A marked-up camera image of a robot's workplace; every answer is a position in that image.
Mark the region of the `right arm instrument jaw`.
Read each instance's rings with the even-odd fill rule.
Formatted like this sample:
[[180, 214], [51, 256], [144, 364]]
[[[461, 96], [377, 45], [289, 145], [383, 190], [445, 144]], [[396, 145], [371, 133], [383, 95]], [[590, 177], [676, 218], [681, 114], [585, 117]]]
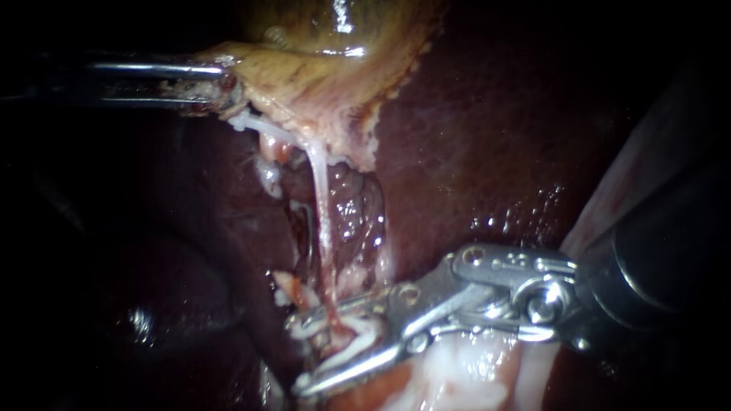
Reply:
[[[467, 331], [483, 330], [473, 328]], [[420, 354], [437, 336], [421, 333], [411, 340], [352, 340], [337, 353], [323, 359], [312, 370], [303, 372], [292, 385], [291, 392], [299, 399], [333, 397]]]
[[285, 329], [295, 340], [411, 340], [471, 330], [477, 326], [477, 284], [459, 274], [460, 264], [458, 253], [449, 253], [417, 280], [298, 312]]

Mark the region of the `left arm instrument jaw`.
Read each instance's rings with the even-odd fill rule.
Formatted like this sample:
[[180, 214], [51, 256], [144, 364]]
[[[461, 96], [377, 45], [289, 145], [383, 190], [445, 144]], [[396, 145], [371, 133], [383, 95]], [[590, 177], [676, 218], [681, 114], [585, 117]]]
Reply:
[[73, 79], [209, 81], [226, 75], [221, 64], [189, 55], [42, 52], [40, 61], [52, 75]]
[[103, 84], [70, 91], [64, 104], [83, 107], [163, 109], [205, 116], [238, 103], [232, 88], [220, 84]]

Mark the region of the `right arm instrument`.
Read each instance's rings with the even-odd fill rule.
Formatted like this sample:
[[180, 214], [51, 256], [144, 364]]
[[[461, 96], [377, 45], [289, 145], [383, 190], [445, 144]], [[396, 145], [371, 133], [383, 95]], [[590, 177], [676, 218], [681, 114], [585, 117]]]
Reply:
[[467, 244], [455, 252], [454, 274], [471, 285], [473, 299], [455, 317], [526, 343], [557, 343], [560, 328], [579, 308], [577, 268], [554, 250]]

